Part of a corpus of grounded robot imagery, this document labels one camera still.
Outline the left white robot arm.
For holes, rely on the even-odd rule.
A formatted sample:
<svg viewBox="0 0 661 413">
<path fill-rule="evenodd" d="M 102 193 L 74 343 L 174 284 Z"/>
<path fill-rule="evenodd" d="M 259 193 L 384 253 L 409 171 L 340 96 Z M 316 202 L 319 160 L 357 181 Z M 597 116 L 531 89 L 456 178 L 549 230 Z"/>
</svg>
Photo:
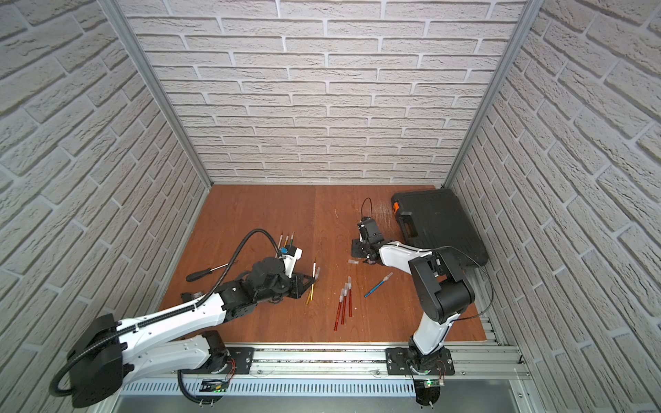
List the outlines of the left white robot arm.
<svg viewBox="0 0 661 413">
<path fill-rule="evenodd" d="M 294 272 L 296 259 L 268 257 L 213 292 L 165 311 L 117 321 L 94 320 L 49 384 L 53 397 L 71 397 L 74 408 L 97 404 L 124 385 L 160 373 L 236 373 L 239 357 L 216 326 L 252 313 L 262 302 L 299 299 L 314 285 Z"/>
</svg>

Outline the blue carving knife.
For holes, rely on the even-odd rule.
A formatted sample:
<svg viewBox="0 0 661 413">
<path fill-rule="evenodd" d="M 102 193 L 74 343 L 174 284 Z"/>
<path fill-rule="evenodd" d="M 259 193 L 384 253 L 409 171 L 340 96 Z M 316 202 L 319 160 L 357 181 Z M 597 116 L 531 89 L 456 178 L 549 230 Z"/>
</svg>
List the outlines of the blue carving knife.
<svg viewBox="0 0 661 413">
<path fill-rule="evenodd" d="M 387 274 L 383 279 L 378 282 L 375 286 L 373 286 L 366 294 L 364 294 L 364 298 L 369 297 L 372 295 L 374 292 L 376 292 L 385 282 L 387 282 L 392 276 L 394 275 L 393 272 L 390 272 Z"/>
</svg>

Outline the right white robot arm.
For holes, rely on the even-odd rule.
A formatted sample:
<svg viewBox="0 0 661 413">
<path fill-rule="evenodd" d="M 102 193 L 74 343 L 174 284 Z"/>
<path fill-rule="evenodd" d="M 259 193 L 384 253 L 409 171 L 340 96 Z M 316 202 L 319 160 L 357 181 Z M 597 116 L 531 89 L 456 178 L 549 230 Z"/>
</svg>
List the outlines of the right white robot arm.
<svg viewBox="0 0 661 413">
<path fill-rule="evenodd" d="M 420 249 L 387 241 L 370 217 L 357 224 L 360 237 L 352 241 L 352 256 L 370 265 L 397 268 L 414 283 L 423 315 L 406 347 L 386 349 L 391 376 L 428 376 L 443 380 L 455 374 L 446 340 L 461 314 L 475 301 L 475 292 L 454 254 L 470 258 L 453 246 Z"/>
</svg>

